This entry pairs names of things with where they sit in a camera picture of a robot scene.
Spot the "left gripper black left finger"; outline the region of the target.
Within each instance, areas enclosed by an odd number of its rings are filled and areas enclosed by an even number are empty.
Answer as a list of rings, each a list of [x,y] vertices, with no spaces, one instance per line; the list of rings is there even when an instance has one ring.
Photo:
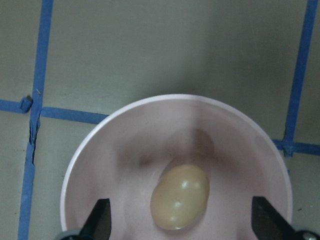
[[[81,240],[108,240],[111,236],[112,216],[110,199],[99,199],[79,232]]]

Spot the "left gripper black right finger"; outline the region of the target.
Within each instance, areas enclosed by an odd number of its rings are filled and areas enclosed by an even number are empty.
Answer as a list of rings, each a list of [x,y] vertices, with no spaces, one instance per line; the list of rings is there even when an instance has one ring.
[[[299,235],[263,196],[251,202],[251,228],[258,240],[298,240]]]

